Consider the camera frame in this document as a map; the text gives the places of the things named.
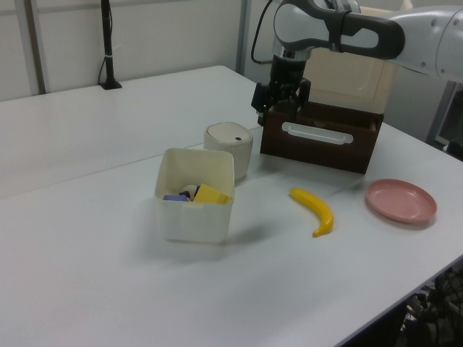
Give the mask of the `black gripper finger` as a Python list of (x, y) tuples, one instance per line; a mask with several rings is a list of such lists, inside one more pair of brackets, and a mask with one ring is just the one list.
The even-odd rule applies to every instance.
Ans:
[(251, 106), (258, 115), (258, 124), (264, 126), (268, 115), (268, 110), (274, 104), (272, 85), (258, 83), (255, 86)]
[(292, 93), (289, 99), (290, 111), (289, 111), (289, 120), (294, 121), (299, 110), (305, 106), (308, 102), (310, 95), (311, 81), (306, 78), (303, 78), (300, 82), (298, 92)]

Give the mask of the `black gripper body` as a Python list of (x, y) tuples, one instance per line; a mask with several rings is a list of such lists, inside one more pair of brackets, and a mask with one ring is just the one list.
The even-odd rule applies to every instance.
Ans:
[(287, 59), (274, 55), (271, 64), (271, 90), (296, 91), (300, 87), (305, 65), (306, 61)]

